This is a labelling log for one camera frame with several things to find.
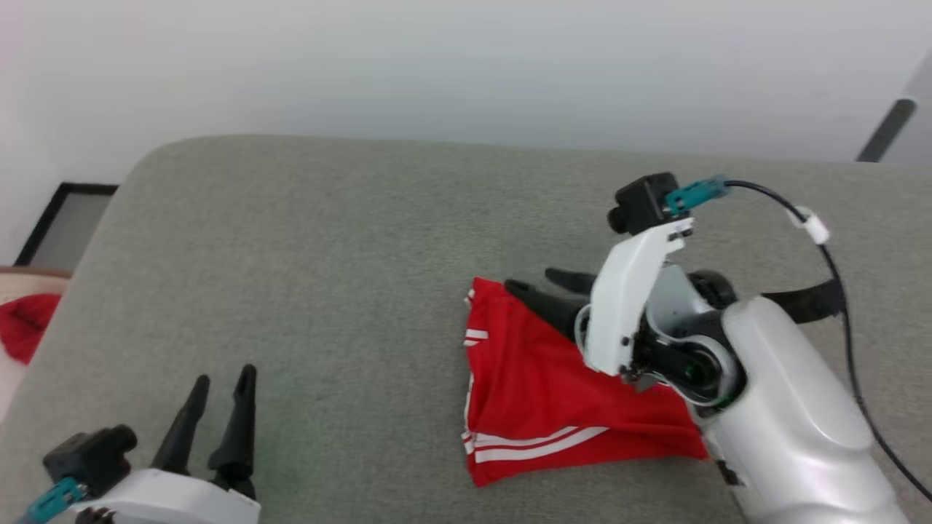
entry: white backdrop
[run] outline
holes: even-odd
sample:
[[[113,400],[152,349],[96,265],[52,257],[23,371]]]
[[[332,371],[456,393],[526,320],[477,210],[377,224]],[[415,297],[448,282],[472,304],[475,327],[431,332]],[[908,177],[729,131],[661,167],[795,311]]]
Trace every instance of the white backdrop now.
[[[932,44],[927,0],[0,5],[0,93],[76,182],[235,132],[847,161]]]

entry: gray fabric tablecloth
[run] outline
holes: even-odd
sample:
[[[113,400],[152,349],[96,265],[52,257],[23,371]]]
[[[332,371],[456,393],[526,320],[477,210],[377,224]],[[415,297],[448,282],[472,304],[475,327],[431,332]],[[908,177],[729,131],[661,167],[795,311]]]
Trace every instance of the gray fabric tablecloth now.
[[[233,136],[165,146],[119,189],[0,428],[0,521],[48,487],[41,456],[126,423],[145,467],[199,373],[213,380],[191,468],[206,476],[245,363],[259,369],[263,521],[740,522],[716,467],[681,459],[473,487],[460,442],[462,303],[476,275],[598,270],[616,189],[724,172],[817,210],[850,290],[863,387],[932,483],[932,173],[482,145]],[[821,282],[808,238],[735,190],[675,259],[747,296]],[[843,376],[837,321],[806,327]],[[913,522],[932,520],[895,473]]]

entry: black frame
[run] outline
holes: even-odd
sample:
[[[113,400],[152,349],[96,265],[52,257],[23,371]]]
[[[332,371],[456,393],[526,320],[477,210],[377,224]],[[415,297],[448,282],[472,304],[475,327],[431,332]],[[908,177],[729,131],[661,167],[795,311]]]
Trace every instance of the black frame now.
[[[111,196],[117,192],[119,186],[113,184],[75,184],[72,182],[63,182],[58,189],[55,190],[55,194],[52,195],[52,200],[48,202],[46,210],[42,212],[42,216],[39,217],[38,222],[35,223],[35,228],[33,232],[29,235],[29,238],[26,239],[26,243],[23,244],[22,250],[20,251],[20,256],[16,258],[16,262],[13,263],[13,266],[29,266],[33,261],[35,253],[39,250],[39,246],[42,245],[42,240],[46,238],[48,229],[51,228],[52,223],[55,222],[55,217],[58,216],[59,211],[62,210],[64,201],[68,198],[68,195],[107,195]]]

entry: black strap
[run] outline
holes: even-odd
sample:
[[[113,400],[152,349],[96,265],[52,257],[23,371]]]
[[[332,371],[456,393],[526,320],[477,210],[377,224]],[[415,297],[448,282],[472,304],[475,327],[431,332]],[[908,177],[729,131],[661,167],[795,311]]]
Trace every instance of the black strap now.
[[[796,324],[837,316],[842,312],[842,295],[835,280],[813,287],[781,293],[761,293],[776,302]]]

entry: red fabric with white stripes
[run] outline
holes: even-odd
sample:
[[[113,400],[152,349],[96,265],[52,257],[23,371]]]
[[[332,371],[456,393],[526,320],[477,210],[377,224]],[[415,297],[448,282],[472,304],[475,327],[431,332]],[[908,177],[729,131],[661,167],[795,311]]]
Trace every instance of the red fabric with white stripes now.
[[[540,469],[706,457],[685,404],[669,388],[637,394],[589,369],[575,344],[500,283],[476,278],[467,302],[473,377],[463,445],[477,487]]]

